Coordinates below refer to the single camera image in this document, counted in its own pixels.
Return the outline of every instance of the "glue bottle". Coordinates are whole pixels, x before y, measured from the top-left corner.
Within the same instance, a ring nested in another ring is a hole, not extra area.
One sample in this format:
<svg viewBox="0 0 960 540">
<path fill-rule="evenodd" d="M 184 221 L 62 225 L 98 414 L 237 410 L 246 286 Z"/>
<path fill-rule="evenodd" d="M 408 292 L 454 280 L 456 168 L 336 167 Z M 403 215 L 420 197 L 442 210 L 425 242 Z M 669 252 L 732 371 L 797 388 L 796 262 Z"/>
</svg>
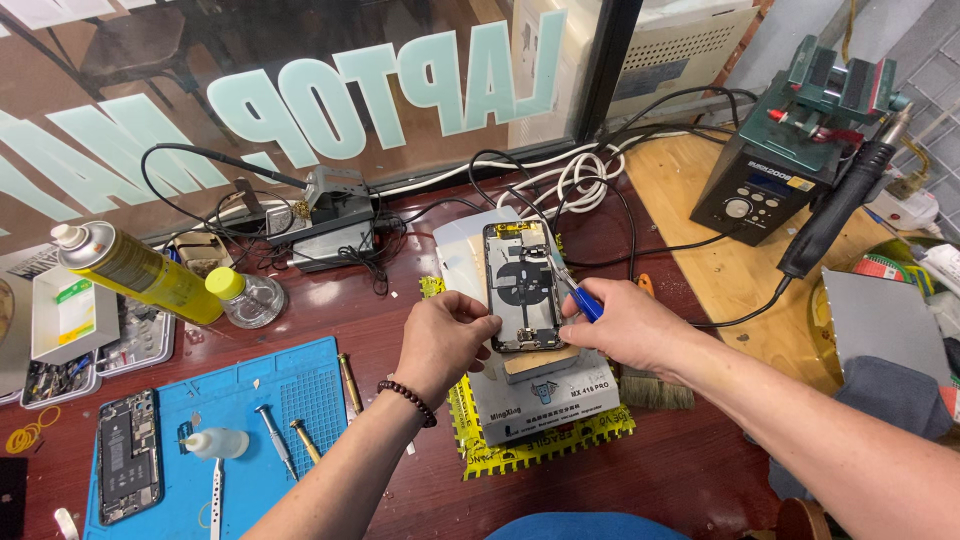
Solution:
<svg viewBox="0 0 960 540">
<path fill-rule="evenodd" d="M 238 274 L 221 266 L 206 276 L 206 290 L 220 299 L 234 325 L 255 329 L 270 324 L 283 311 L 287 295 L 276 280 Z"/>
<path fill-rule="evenodd" d="M 246 431 L 227 428 L 207 428 L 194 433 L 180 442 L 197 457 L 234 458 L 243 455 L 250 445 L 250 436 Z"/>
<path fill-rule="evenodd" d="M 50 234 L 60 266 L 74 274 L 196 325 L 224 312 L 204 280 L 106 221 L 57 225 Z"/>
</svg>

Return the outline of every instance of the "reddish wooden desk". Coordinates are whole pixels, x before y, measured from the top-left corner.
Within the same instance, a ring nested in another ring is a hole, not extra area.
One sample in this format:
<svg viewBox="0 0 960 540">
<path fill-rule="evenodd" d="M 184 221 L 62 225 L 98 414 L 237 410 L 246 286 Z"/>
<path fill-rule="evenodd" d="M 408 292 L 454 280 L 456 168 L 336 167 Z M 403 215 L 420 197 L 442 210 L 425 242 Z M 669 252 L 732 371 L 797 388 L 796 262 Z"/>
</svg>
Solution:
<svg viewBox="0 0 960 540">
<path fill-rule="evenodd" d="M 507 179 L 511 183 L 516 178 Z M 487 190 L 502 180 L 482 183 Z M 640 249 L 663 246 L 626 175 L 619 187 L 628 198 Z M 468 186 L 421 195 L 392 205 L 412 215 L 441 197 L 482 204 Z M 621 256 L 629 250 L 629 226 L 620 201 L 610 195 L 595 211 L 565 214 L 560 233 L 571 258 L 583 262 Z M 43 430 L 30 458 L 26 538 L 54 538 L 54 510 L 80 516 L 83 530 L 99 405 L 144 387 L 157 387 L 305 341 L 333 335 L 349 353 L 360 394 L 368 403 L 376 383 L 396 368 L 403 323 L 420 299 L 418 278 L 439 275 L 433 229 L 472 209 L 455 203 L 427 212 L 412 224 L 401 254 L 387 265 L 397 297 L 377 297 L 362 267 L 275 276 L 290 297 L 285 313 L 265 329 L 243 331 L 226 318 L 186 332 L 177 325 L 177 345 L 166 363 L 104 380 L 87 398 L 62 405 L 56 424 Z M 243 271 L 252 271 L 244 261 Z M 653 279 L 657 298 L 680 316 L 704 319 L 683 274 L 669 254 L 640 258 L 636 271 Z M 623 279 L 626 262 L 579 276 Z M 463 464 L 445 422 L 422 430 L 417 452 L 404 455 L 368 531 L 370 538 L 482 538 L 513 519 L 544 511 L 618 511 L 656 520 L 694 538 L 740 538 L 749 529 L 776 522 L 779 502 L 767 485 L 767 454 L 744 440 L 719 409 L 697 399 L 693 411 L 634 409 L 632 436 L 505 476 L 460 481 Z M 18 405 L 0 408 L 0 436 L 36 420 Z M 449 418 L 446 405 L 438 418 Z M 194 519 L 184 516 L 183 519 Z M 198 537 L 206 531 L 198 530 Z"/>
</svg>

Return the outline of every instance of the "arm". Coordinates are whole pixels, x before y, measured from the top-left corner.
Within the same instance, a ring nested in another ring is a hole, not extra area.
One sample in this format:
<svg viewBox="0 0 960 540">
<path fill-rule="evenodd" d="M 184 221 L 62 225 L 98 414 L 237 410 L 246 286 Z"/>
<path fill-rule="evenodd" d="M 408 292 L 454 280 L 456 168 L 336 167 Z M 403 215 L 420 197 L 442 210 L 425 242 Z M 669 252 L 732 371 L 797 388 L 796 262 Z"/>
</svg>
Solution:
<svg viewBox="0 0 960 540">
<path fill-rule="evenodd" d="M 394 380 L 436 410 L 464 372 L 482 371 L 482 343 L 500 318 L 468 296 L 448 291 L 414 306 L 403 331 Z M 423 415 L 386 391 L 344 431 L 329 452 L 244 536 L 360 538 Z"/>
<path fill-rule="evenodd" d="M 694 330 L 630 282 L 586 279 L 604 304 L 564 341 L 692 388 L 793 473 L 854 538 L 947 538 L 960 455 L 839 404 Z M 564 316 L 576 313 L 567 298 Z"/>
</svg>

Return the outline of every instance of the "plastic bottle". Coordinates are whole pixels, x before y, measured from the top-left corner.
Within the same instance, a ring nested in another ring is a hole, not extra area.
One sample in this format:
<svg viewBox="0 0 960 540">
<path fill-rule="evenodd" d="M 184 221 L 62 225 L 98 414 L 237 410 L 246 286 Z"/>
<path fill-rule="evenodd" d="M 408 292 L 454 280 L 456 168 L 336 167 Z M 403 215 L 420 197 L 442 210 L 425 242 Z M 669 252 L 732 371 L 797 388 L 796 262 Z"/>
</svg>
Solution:
<svg viewBox="0 0 960 540">
<path fill-rule="evenodd" d="M 250 436 L 246 431 L 227 428 L 207 428 L 181 440 L 187 450 L 197 457 L 234 458 L 240 457 L 250 445 Z"/>
<path fill-rule="evenodd" d="M 960 251 L 949 244 L 926 250 L 917 244 L 908 245 L 910 255 L 918 264 L 953 294 L 960 296 Z"/>
<path fill-rule="evenodd" d="M 275 280 L 237 274 L 225 266 L 206 277 L 206 290 L 220 299 L 230 322 L 245 329 L 266 326 L 287 303 L 286 293 Z"/>
<path fill-rule="evenodd" d="M 60 266 L 74 274 L 196 325 L 224 312 L 204 280 L 106 221 L 57 225 L 50 234 Z"/>
</svg>

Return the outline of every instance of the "gray cloth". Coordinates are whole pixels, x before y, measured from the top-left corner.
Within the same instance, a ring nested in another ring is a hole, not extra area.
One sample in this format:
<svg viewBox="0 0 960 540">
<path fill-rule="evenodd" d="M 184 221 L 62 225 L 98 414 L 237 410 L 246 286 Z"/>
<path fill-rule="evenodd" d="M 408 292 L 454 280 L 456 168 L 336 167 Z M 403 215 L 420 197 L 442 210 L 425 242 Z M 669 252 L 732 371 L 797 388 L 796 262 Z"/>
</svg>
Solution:
<svg viewBox="0 0 960 540">
<path fill-rule="evenodd" d="M 953 425 L 937 381 L 929 375 L 874 356 L 860 356 L 847 362 L 844 380 L 833 399 L 902 430 L 934 440 Z M 767 478 L 781 499 L 813 500 L 773 457 Z"/>
</svg>

